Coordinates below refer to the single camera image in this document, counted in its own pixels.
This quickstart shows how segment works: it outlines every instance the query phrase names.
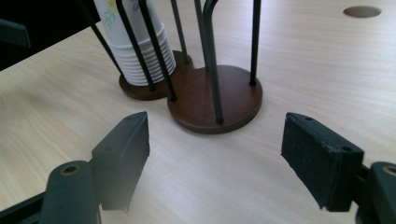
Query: stack of paper cups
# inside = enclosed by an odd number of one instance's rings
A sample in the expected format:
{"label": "stack of paper cups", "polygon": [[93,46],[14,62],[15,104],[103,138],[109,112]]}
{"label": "stack of paper cups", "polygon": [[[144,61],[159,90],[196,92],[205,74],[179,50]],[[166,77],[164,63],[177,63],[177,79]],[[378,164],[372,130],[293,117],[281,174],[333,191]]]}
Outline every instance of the stack of paper cups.
{"label": "stack of paper cups", "polygon": [[[94,0],[94,3],[105,27],[108,38],[107,43],[125,79],[135,86],[147,86],[146,77],[117,10],[116,1]],[[134,30],[134,35],[142,51],[151,78],[154,83],[160,82],[163,80],[163,72],[158,63],[154,47],[152,47],[149,32],[143,20],[138,0],[122,0],[122,3],[128,16],[129,23],[131,23],[132,29]],[[169,45],[167,34],[151,0],[147,0],[147,4],[151,21],[163,53],[166,68],[168,73],[172,74],[176,68],[176,61]]]}

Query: wooden base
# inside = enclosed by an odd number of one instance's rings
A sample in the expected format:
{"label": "wooden base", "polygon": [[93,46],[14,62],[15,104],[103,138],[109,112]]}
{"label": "wooden base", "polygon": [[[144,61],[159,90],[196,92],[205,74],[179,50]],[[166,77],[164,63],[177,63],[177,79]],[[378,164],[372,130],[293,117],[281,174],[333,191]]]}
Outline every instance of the wooden base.
{"label": "wooden base", "polygon": [[[171,76],[177,100],[168,99],[174,120],[195,133],[227,133],[249,123],[262,105],[262,85],[259,80],[250,86],[250,73],[244,69],[219,65],[219,88],[224,122],[216,123],[210,76],[204,68],[194,69],[192,60],[184,64],[183,55],[174,51],[177,67]],[[136,100],[157,100],[168,96],[164,81],[156,84],[156,91],[148,86],[137,87],[120,76],[125,94]]]}
{"label": "wooden base", "polygon": [[[172,82],[174,79],[179,76],[184,76],[184,74],[178,69],[180,67],[179,64],[184,64],[182,61],[182,55],[178,51],[174,51],[175,60],[177,60],[177,66],[175,71],[171,74],[170,78]],[[123,75],[120,76],[120,87],[124,91],[126,95],[136,100],[142,101],[151,101],[165,98],[169,95],[168,87],[166,82],[163,80],[161,82],[155,83],[155,91],[150,91],[149,86],[134,86],[131,85]]]}

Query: wooden table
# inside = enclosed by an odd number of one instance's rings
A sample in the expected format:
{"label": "wooden table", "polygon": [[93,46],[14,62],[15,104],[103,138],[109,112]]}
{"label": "wooden table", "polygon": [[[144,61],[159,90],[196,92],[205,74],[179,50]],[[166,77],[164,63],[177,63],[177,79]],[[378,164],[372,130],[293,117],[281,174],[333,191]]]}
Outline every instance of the wooden table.
{"label": "wooden table", "polygon": [[[253,1],[219,1],[219,64],[249,69]],[[157,1],[179,49],[168,1]],[[204,66],[193,1],[178,1],[189,55]],[[356,19],[357,4],[382,9]],[[320,211],[280,156],[287,112],[313,117],[365,150],[364,164],[396,162],[396,6],[383,1],[265,1],[258,79],[262,109],[232,133],[202,135],[172,120],[166,100],[133,100],[91,29],[0,73],[0,210],[45,190],[58,165],[89,160],[125,116],[148,112],[151,154],[131,210],[104,223],[354,223]]]}

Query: white paper cup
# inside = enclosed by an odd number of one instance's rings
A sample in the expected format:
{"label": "white paper cup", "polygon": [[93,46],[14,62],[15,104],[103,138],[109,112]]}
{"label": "white paper cup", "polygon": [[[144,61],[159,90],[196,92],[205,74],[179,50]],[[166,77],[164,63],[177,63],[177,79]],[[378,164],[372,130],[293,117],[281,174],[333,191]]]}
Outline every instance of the white paper cup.
{"label": "white paper cup", "polygon": [[[93,0],[99,17],[105,27],[108,40],[115,45],[130,45],[131,41],[126,33],[125,26],[120,17],[115,0]],[[143,16],[138,5],[138,1],[122,0],[129,23],[136,36],[137,42],[140,43],[149,39],[149,33]],[[151,0],[147,0],[148,10],[150,12],[151,21],[156,33],[162,29],[162,23],[158,16],[157,9]]]}

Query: bolt hole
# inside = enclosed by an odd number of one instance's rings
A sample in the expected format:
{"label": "bolt hole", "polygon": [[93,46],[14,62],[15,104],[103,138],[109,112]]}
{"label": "bolt hole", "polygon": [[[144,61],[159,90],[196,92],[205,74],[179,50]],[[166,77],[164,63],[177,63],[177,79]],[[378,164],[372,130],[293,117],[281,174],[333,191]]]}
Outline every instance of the bolt hole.
{"label": "bolt hole", "polygon": [[396,176],[396,166],[384,166],[384,171],[390,175]]}
{"label": "bolt hole", "polygon": [[344,10],[344,14],[355,18],[371,18],[381,14],[381,9],[376,7],[349,7]]}
{"label": "bolt hole", "polygon": [[79,171],[79,166],[77,166],[77,165],[69,165],[69,166],[64,167],[61,170],[61,175],[74,175],[78,171]]}
{"label": "bolt hole", "polygon": [[351,152],[353,149],[351,147],[342,147],[344,151]]}

